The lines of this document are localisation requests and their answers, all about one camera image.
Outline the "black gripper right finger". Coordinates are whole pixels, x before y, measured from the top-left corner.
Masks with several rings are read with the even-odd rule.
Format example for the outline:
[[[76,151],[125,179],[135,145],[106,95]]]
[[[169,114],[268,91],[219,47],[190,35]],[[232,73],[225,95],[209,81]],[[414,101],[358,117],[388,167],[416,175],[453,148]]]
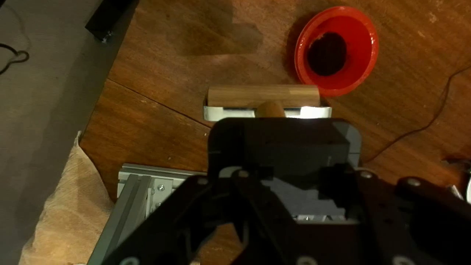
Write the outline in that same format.
[[[321,265],[471,265],[471,207],[443,187],[333,166],[318,188],[346,210],[327,228]]]

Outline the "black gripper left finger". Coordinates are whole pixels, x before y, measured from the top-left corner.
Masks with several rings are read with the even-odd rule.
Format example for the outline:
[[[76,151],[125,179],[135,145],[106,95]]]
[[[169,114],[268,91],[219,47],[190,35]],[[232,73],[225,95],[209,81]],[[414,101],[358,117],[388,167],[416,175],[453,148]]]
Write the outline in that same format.
[[[244,169],[187,178],[103,265],[190,265],[218,226],[231,223],[243,250],[232,265],[294,265],[294,220]]]

